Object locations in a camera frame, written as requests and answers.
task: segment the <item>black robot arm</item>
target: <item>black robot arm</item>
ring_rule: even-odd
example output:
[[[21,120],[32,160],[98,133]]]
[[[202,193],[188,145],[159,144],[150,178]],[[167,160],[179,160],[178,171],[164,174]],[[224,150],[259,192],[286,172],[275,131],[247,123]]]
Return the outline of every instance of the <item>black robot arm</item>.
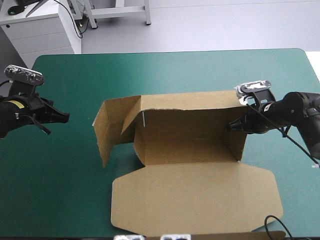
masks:
[[[50,134],[42,124],[69,121],[69,113],[57,110],[53,101],[39,97],[36,92],[36,87],[45,82],[41,73],[15,65],[9,65],[4,73],[12,80],[8,97],[0,97],[0,138],[27,124]]]
[[[229,131],[263,134],[279,129],[287,137],[290,126],[297,127],[309,154],[320,159],[320,94],[289,92],[276,101],[269,81],[244,83],[236,88],[243,105],[253,98],[248,112],[227,125]]]

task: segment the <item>open cardboard box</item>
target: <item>open cardboard box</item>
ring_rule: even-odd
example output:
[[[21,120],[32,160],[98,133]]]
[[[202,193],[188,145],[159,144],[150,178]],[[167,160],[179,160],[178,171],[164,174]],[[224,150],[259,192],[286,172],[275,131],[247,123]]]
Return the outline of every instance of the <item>open cardboard box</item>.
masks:
[[[145,165],[114,180],[112,224],[150,237],[203,235],[281,217],[275,176],[239,163],[247,135],[225,128],[247,110],[234,91],[104,101],[93,123],[103,166],[113,145],[131,142]]]

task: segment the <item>cardboard flap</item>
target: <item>cardboard flap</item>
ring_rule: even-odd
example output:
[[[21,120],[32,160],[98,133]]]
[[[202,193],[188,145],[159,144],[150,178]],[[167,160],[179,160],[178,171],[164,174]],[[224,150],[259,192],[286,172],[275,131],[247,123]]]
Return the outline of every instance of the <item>cardboard flap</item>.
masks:
[[[209,110],[240,107],[234,90],[142,95],[126,116],[124,133],[140,112],[147,110]]]
[[[151,165],[112,186],[112,224],[148,237],[249,232],[267,215],[283,215],[275,176],[243,163]]]
[[[102,158],[103,167],[107,165],[114,144],[131,143],[134,129],[121,135],[124,119],[141,96],[131,96],[105,100],[92,124]]]
[[[274,240],[283,240],[286,236],[284,231],[270,231]],[[159,236],[147,237],[146,240],[160,240]],[[192,235],[191,240],[270,240],[266,232],[233,232],[217,234]]]

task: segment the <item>green tabletop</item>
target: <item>green tabletop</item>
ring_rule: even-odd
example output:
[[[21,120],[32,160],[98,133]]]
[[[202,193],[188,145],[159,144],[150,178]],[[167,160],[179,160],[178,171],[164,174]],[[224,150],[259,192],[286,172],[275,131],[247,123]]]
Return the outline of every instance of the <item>green tabletop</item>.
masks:
[[[46,55],[33,69],[46,78],[40,96],[70,113],[70,121],[48,124],[49,136],[28,125],[0,140],[0,236],[126,233],[110,222],[112,182],[143,165],[130,143],[115,146],[102,168],[92,123],[105,99],[230,90],[257,80],[269,80],[278,100],[320,91],[300,49]],[[295,128],[289,133],[303,143]],[[303,152],[273,130],[249,135],[242,161],[274,172],[281,219],[294,236],[320,236],[320,171]]]

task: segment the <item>mouse cable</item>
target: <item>mouse cable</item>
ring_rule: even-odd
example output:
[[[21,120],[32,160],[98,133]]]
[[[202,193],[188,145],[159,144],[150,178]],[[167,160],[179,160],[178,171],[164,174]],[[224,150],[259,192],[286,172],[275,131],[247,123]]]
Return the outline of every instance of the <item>mouse cable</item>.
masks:
[[[72,20],[73,28],[74,28],[74,31],[75,31],[77,37],[80,38],[80,39],[82,39],[82,38],[84,37],[84,36],[83,36],[83,33],[84,33],[87,29],[85,29],[84,32],[81,32],[80,29],[79,29],[79,27],[76,25],[76,23],[75,23],[75,21],[74,21],[74,18],[72,17],[72,15],[71,15],[71,13],[69,12],[68,8],[66,8],[66,6],[63,5],[61,2],[59,2],[58,0],[53,0],[53,1],[55,1],[56,3],[58,3],[58,4],[60,4],[62,7],[64,7],[64,9],[67,11],[67,13],[69,14],[69,16],[70,16],[70,18],[71,18],[71,20]]]
[[[273,219],[277,220],[282,225],[282,227],[286,230],[288,235],[290,236],[290,240],[294,240],[294,237],[292,236],[291,232],[288,230],[286,225],[279,218],[277,218],[276,216],[273,216],[273,215],[268,215],[264,219],[264,228],[265,228],[266,234],[268,234],[270,240],[276,240],[276,239],[272,238],[272,236],[270,235],[269,229],[267,227],[267,221],[269,218],[273,218]]]

